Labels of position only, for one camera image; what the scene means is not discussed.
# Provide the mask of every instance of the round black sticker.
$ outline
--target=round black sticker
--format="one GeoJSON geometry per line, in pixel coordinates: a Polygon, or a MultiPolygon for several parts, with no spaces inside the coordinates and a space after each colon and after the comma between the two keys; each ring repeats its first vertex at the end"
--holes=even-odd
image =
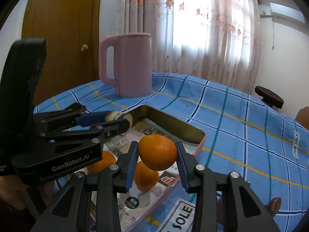
{"type": "Polygon", "coordinates": [[[144,134],[150,135],[150,134],[152,134],[152,130],[147,128],[147,129],[144,130],[144,134]]]}
{"type": "Polygon", "coordinates": [[[126,206],[130,209],[135,209],[137,208],[139,205],[139,200],[134,197],[134,196],[131,196],[129,198],[126,199],[126,206]]]}

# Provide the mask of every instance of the pink pitcher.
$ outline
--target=pink pitcher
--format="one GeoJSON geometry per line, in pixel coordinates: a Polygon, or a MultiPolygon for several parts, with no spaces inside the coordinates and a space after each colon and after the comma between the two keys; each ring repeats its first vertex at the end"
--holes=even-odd
{"type": "Polygon", "coordinates": [[[123,97],[142,97],[151,92],[151,35],[128,33],[108,36],[99,46],[99,75],[123,97]],[[114,79],[106,75],[106,50],[114,47],[114,79]]]}

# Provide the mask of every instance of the floral curtain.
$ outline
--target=floral curtain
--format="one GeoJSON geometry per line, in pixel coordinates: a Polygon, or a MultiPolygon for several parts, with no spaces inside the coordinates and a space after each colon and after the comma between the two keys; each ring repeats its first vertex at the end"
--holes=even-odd
{"type": "Polygon", "coordinates": [[[257,0],[119,0],[117,33],[152,35],[152,71],[250,93],[260,55],[257,0]]]}

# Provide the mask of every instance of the white text label on tablecloth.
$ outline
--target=white text label on tablecloth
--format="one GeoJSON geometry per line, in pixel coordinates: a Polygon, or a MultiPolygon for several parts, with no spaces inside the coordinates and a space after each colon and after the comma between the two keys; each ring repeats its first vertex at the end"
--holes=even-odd
{"type": "Polygon", "coordinates": [[[179,198],[157,232],[190,231],[193,223],[194,211],[194,204],[179,198]]]}
{"type": "Polygon", "coordinates": [[[296,159],[298,159],[298,145],[299,145],[299,133],[294,131],[294,140],[292,144],[292,152],[296,159]]]}

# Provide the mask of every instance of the door knob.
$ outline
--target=door knob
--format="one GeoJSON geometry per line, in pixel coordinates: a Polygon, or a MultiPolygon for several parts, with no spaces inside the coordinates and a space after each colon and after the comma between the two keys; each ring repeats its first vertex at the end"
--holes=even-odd
{"type": "Polygon", "coordinates": [[[83,44],[83,45],[81,46],[80,50],[81,50],[81,51],[86,51],[86,50],[88,50],[88,45],[83,44]]]}

